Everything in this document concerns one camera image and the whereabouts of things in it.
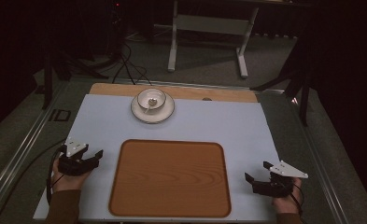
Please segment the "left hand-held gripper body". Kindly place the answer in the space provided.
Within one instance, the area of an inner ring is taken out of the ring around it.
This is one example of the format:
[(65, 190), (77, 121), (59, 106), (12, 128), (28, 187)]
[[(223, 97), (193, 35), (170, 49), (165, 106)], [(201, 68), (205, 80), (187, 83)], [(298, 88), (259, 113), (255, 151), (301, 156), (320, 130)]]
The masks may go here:
[(78, 158), (78, 152), (85, 147), (85, 143), (68, 137), (62, 146), (62, 155), (59, 158), (58, 170), (64, 175), (79, 176), (92, 170), (89, 160)]

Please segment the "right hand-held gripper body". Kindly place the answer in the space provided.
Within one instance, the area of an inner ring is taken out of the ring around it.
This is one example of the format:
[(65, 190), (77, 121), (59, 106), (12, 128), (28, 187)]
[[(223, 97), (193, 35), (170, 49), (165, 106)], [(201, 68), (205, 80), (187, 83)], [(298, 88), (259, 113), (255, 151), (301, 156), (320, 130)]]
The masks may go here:
[(273, 165), (268, 182), (256, 181), (252, 185), (254, 193), (273, 198), (284, 198), (293, 192), (293, 178), (307, 178), (308, 174), (281, 161)]

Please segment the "person's left hand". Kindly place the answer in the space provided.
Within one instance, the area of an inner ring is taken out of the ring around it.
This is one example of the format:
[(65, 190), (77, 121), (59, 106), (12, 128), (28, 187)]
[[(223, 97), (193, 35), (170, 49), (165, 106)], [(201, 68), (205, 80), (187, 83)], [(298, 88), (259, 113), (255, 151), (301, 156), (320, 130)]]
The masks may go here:
[(58, 170), (59, 160), (52, 166), (51, 188), (52, 192), (81, 189), (90, 172), (79, 176), (64, 175)]

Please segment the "person's right hand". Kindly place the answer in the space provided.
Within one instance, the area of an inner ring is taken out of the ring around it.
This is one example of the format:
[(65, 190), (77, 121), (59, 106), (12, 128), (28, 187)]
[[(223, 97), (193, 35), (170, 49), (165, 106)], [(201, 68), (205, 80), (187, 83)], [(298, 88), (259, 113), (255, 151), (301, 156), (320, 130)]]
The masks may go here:
[(293, 192), (285, 198), (273, 198), (272, 206), (278, 214), (292, 213), (301, 214), (303, 195), (301, 190), (302, 180), (293, 178)]

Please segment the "light blue table mat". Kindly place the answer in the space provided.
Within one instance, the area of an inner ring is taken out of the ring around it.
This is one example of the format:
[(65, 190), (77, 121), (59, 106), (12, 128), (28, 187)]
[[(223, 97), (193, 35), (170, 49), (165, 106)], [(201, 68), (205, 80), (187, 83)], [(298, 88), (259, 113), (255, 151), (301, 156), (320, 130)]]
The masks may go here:
[(252, 192), (245, 174), (269, 178), (264, 161), (277, 164), (273, 138), (258, 103), (175, 100), (165, 121), (146, 124), (131, 112), (130, 97), (88, 94), (84, 97), (69, 136), (89, 145), (84, 155), (103, 150), (100, 165), (86, 180), (79, 217), (83, 221), (123, 221), (108, 211), (121, 144), (127, 139), (215, 142), (224, 149), (232, 211), (222, 222), (272, 222), (271, 199)]

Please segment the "white saucer with dark rim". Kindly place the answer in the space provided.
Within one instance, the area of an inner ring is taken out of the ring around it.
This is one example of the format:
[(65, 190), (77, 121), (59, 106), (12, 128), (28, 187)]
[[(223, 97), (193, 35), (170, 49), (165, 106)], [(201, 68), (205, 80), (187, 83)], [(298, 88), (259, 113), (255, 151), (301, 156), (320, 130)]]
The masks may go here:
[(145, 123), (159, 123), (172, 116), (175, 111), (175, 102), (169, 94), (166, 94), (166, 100), (161, 109), (146, 112), (135, 97), (131, 102), (131, 111), (137, 119)]

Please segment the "brown wooden tray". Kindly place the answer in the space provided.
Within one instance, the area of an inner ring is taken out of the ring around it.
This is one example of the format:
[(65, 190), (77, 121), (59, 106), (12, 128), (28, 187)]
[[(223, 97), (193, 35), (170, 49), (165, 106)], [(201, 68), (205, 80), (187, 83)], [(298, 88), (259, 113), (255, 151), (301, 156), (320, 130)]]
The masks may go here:
[(223, 147), (212, 142), (123, 142), (108, 209), (115, 217), (227, 217), (232, 204)]

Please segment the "small metal spoon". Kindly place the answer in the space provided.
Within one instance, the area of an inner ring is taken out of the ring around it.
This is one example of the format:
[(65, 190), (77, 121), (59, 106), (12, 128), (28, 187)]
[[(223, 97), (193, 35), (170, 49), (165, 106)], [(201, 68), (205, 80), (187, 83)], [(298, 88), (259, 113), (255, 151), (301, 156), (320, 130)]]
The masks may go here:
[(148, 108), (146, 109), (145, 113), (148, 113), (148, 112), (149, 112), (149, 110), (154, 109), (154, 108), (155, 108), (155, 106), (157, 105), (157, 103), (158, 103), (158, 100), (157, 100), (157, 99), (155, 99), (155, 98), (150, 98), (150, 99), (148, 100)]

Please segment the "black tripod stand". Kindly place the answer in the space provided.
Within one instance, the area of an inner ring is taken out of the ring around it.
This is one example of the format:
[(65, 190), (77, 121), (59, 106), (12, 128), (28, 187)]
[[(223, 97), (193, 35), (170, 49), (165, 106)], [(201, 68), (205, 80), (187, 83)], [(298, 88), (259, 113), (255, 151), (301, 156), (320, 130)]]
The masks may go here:
[(41, 35), (41, 43), (44, 56), (44, 84), (41, 87), (41, 91), (44, 94), (43, 109), (49, 107), (53, 98), (53, 72), (56, 72), (62, 80), (69, 80), (71, 78), (72, 75), (68, 68), (68, 63), (73, 64), (85, 75), (101, 79), (106, 78), (106, 76), (97, 73), (79, 59), (75, 59), (64, 50), (61, 50), (47, 31), (44, 31)]
[(253, 91), (265, 91), (278, 83), (289, 80), (289, 84), (284, 90), (284, 94), (287, 98), (294, 98), (298, 92), (301, 93), (299, 118), (303, 126), (307, 126), (306, 112), (310, 89), (310, 74), (306, 71), (308, 62), (303, 50), (305, 45), (308, 43), (309, 37), (310, 34), (306, 30), (303, 30), (300, 33), (296, 44), (291, 50), (289, 57), (283, 64), (282, 69), (276, 78), (265, 82), (260, 86), (251, 87)]

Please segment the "white bowl with dark rim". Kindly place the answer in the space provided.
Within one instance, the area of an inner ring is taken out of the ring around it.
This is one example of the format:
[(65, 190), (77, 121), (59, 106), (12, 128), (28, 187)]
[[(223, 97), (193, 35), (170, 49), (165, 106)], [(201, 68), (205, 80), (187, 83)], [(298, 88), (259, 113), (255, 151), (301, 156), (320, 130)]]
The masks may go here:
[(137, 102), (145, 111), (148, 108), (148, 100), (150, 98), (155, 98), (158, 100), (157, 105), (155, 106), (154, 109), (152, 109), (152, 110), (156, 110), (156, 109), (161, 108), (164, 105), (166, 101), (166, 94), (163, 91), (159, 89), (155, 89), (155, 88), (149, 88), (149, 89), (145, 89), (141, 91), (137, 95)]

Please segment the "dark device with red light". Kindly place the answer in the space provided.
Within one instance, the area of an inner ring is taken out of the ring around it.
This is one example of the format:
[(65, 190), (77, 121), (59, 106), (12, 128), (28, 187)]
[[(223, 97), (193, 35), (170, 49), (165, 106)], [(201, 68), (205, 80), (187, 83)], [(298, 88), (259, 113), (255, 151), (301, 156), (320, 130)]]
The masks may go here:
[(112, 52), (118, 55), (120, 53), (124, 34), (124, 0), (110, 1)]

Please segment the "white metal stand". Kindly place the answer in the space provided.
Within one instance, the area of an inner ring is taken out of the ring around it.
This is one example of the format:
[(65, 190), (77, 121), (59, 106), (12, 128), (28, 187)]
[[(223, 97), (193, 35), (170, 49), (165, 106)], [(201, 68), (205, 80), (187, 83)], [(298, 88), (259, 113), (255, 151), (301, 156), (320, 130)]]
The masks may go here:
[(240, 35), (243, 42), (240, 48), (236, 49), (236, 58), (241, 78), (248, 78), (245, 51), (250, 38), (259, 9), (254, 7), (248, 20), (224, 19), (196, 15), (186, 15), (178, 13), (178, 0), (174, 0), (172, 19), (172, 42), (169, 52), (167, 70), (176, 70), (177, 53), (177, 31), (194, 31), (202, 33), (215, 33), (225, 35)]

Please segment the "black rectangular floor frame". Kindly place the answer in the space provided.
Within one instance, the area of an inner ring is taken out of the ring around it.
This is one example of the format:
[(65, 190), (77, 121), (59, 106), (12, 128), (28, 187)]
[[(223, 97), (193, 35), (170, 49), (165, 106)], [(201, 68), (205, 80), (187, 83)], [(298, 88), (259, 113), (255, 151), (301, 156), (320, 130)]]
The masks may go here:
[(70, 110), (53, 109), (49, 116), (49, 121), (66, 122), (69, 121), (70, 117), (71, 117)]

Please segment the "metal floor rail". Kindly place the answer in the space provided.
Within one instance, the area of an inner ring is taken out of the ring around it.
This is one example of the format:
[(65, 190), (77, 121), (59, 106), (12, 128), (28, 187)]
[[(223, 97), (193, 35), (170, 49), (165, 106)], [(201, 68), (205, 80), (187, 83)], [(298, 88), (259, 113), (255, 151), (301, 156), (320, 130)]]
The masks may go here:
[(341, 202), (336, 194), (334, 185), (331, 182), (331, 179), (327, 173), (325, 163), (322, 161), (320, 154), (318, 152), (318, 148), (316, 146), (316, 142), (312, 136), (312, 133), (308, 129), (307, 126), (303, 125), (301, 118), (298, 115), (299, 109), (301, 105), (297, 101), (295, 97), (288, 97), (286, 99), (287, 104), (289, 105), (290, 110), (293, 113), (296, 123), (299, 125), (301, 132), (304, 135), (304, 139), (306, 144), (308, 145), (309, 153), (311, 154), (311, 162), (313, 162), (313, 166), (315, 168), (315, 173), (319, 182), (319, 185), (322, 188), (322, 192), (324, 193), (325, 200), (328, 203), (328, 206), (332, 212), (332, 216), (335, 224), (348, 224), (348, 220), (346, 217), (346, 213), (341, 205)]
[(0, 123), (0, 205), (67, 85), (63, 81), (54, 87), (46, 108), (44, 96), (31, 93)]
[[(179, 82), (165, 82), (165, 81), (144, 81), (140, 80), (135, 82), (135, 84), (126, 78), (118, 78), (115, 82), (111, 84), (126, 84), (126, 85), (144, 85), (144, 86), (151, 86), (151, 87), (184, 87), (184, 88), (197, 88), (197, 89), (218, 89), (218, 90), (234, 90), (234, 91), (255, 91), (252, 90), (250, 87), (240, 87), (240, 86), (220, 86), (220, 85), (205, 85), (205, 84), (190, 84), (190, 83), (179, 83)], [(266, 89), (264, 91), (255, 91), (255, 92), (272, 92), (276, 94), (282, 94), (284, 90), (278, 89)]]

